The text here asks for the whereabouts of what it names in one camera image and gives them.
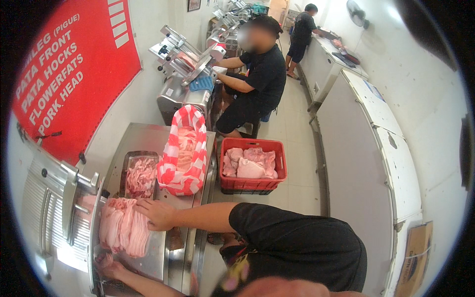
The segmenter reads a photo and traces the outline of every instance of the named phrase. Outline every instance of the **man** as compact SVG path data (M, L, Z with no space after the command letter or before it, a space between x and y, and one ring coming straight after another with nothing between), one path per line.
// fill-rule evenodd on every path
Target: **man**
M269 114L279 104L285 86L285 61L276 44L279 33L282 29L272 17L251 20L239 29L238 35L246 52L216 64L229 69L249 65L247 77L218 74L223 82L225 106L216 129L223 136L241 137L237 128Z
M222 232L220 253L228 271L213 297L365 296L358 292L366 278L366 249L343 221L255 203L221 202L178 210L162 201L143 199L134 209L150 219L152 231L179 226ZM236 232L247 245L239 243ZM116 261L102 273L146 297L184 296Z
M321 34L315 25L313 16L318 12L315 4L307 4L305 11L295 18L294 30L290 36L290 48L285 57L285 67L287 68L287 76L300 80L295 73L295 66L302 60L305 48L312 40L312 32Z

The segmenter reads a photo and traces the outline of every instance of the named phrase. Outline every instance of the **plastic bag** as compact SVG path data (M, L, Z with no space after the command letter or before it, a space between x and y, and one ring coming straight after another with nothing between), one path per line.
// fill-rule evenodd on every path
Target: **plastic bag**
M177 170L179 143L178 128L192 127L197 133L197 143L190 168ZM163 158L157 164L157 180L160 189L165 188L175 196L193 195L203 186L206 169L206 125L203 115L192 105L185 105L173 116L170 136L163 150Z

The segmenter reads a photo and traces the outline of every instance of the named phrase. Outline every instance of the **red tray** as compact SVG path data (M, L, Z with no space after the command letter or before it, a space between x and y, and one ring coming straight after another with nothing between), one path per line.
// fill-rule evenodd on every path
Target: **red tray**
M262 147L264 152L275 151L275 171L276 179L246 179L239 177L226 177L223 175L224 155L226 151L233 147L246 150L251 147ZM287 165L285 163L284 145L280 141L251 139L251 138L225 138L221 143L221 159L219 161L219 176L221 177L221 189L236 190L235 192L253 193L252 190L273 190L277 185L287 178Z

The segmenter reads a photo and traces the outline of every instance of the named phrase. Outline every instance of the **black t-shirt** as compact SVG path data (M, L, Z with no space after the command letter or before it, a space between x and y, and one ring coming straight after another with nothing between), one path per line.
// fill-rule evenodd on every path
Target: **black t-shirt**
M294 30L292 31L291 41L301 45L309 45L312 40L312 30L317 29L313 17L307 12L301 12L295 18Z
M246 97L260 112L271 112L279 105L286 81L285 60L279 47L276 44L259 55L245 52L239 59L244 64L250 63L245 82L254 90L246 93Z
M333 292L363 290L366 249L346 222L240 203L229 223L248 246L218 282L213 297L233 296L268 276L318 282Z

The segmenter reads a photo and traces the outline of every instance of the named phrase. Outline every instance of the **black hair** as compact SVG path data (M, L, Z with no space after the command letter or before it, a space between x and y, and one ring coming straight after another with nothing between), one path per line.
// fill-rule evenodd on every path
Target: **black hair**
M280 28L279 22L275 18L270 16L259 16L249 22L252 26L259 26L267 31L275 33L275 38L279 39L279 33L283 33L282 28Z
M311 10L315 10L316 12L318 12L318 8L315 4L307 4L305 6L305 11L311 11Z

